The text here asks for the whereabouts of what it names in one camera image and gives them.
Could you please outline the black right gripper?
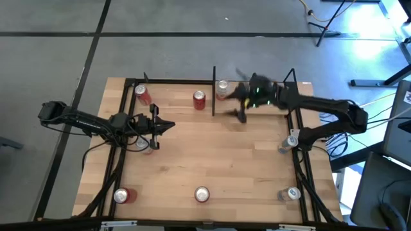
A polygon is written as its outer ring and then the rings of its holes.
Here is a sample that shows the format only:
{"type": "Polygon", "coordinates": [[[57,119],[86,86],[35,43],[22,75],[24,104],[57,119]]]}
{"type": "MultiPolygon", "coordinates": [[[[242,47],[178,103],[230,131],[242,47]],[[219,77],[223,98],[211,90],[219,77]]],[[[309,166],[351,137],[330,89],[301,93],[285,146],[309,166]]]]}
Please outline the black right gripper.
{"type": "MultiPolygon", "coordinates": [[[[234,91],[228,94],[226,99],[246,99],[246,108],[257,108],[261,105],[273,105],[279,106],[279,94],[280,86],[276,81],[272,81],[266,76],[253,73],[249,81],[249,87],[244,83],[239,83],[234,91]]],[[[247,115],[244,109],[233,109],[223,113],[227,116],[234,116],[242,124],[247,122],[247,115]]]]}

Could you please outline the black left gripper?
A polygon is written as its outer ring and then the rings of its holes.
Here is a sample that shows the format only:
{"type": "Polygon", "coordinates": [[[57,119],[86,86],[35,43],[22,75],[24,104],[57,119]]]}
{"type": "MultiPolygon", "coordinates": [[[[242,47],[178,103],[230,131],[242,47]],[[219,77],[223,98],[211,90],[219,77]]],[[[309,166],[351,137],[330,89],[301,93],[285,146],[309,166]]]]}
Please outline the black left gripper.
{"type": "Polygon", "coordinates": [[[132,119],[128,122],[128,136],[142,137],[144,139],[144,135],[151,135],[152,138],[148,141],[149,147],[153,150],[158,150],[160,148],[159,142],[157,141],[159,132],[166,132],[174,127],[175,122],[159,119],[159,123],[161,124],[159,126],[157,123],[159,107],[152,103],[149,106],[149,111],[152,115],[151,117],[147,117],[144,114],[137,114],[136,122],[132,119]]]}

